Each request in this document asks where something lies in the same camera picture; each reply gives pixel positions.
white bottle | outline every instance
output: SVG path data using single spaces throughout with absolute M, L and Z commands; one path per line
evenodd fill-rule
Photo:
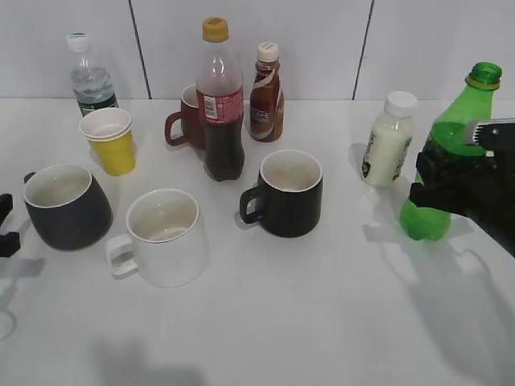
M 373 122 L 361 165 L 368 184 L 390 187 L 401 174 L 413 137 L 412 116 L 417 104 L 417 98 L 409 92 L 394 91 L 386 98 L 385 111 Z

green plastic bottle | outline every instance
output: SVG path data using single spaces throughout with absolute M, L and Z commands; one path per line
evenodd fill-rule
M 464 144 L 463 134 L 469 121 L 489 119 L 493 92 L 500 87 L 502 70 L 492 63 L 478 63 L 465 81 L 467 86 L 456 100 L 436 118 L 422 152 L 435 162 L 466 166 L 477 162 L 486 150 Z M 417 207 L 409 199 L 400 215 L 404 232 L 414 240 L 437 241 L 451 225 L 451 213 L 430 207 Z

black mug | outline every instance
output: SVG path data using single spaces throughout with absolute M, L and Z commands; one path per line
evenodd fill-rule
M 25 176 L 24 198 L 43 241 L 72 251 L 100 240 L 113 212 L 91 172 L 76 165 L 56 165 Z
M 256 209 L 247 213 L 253 199 Z M 321 206 L 320 162 L 301 150 L 279 150 L 263 159 L 257 186 L 241 195 L 240 217 L 276 236 L 297 237 L 317 225 Z

white bottle cap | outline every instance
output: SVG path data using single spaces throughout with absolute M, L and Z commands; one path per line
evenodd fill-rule
M 264 42 L 257 46 L 257 60 L 274 62 L 279 59 L 279 46 L 276 43 Z
M 397 118 L 408 118 L 413 116 L 417 105 L 415 95 L 404 91 L 394 91 L 386 97 L 385 112 Z
M 80 54 L 91 49 L 91 42 L 89 41 L 88 34 L 83 32 L 76 32 L 75 34 L 68 35 L 66 38 L 68 41 L 68 47 L 72 52 Z

bottle cap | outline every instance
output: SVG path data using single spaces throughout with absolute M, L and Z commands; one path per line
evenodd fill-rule
M 279 46 L 276 43 L 264 42 L 257 46 L 257 60 L 274 62 L 279 59 Z
M 229 38 L 229 26 L 224 18 L 206 18 L 202 22 L 202 38 L 206 42 L 221 43 Z
M 68 47 L 72 52 L 79 54 L 86 52 L 91 49 L 91 42 L 89 41 L 88 34 L 84 32 L 76 32 L 75 34 L 68 35 L 66 38 L 68 41 Z
M 483 90 L 497 90 L 501 86 L 502 69 L 494 63 L 479 62 L 465 81 L 472 87 Z
M 394 91 L 386 97 L 385 112 L 397 118 L 408 118 L 413 116 L 417 105 L 415 95 L 404 91 Z

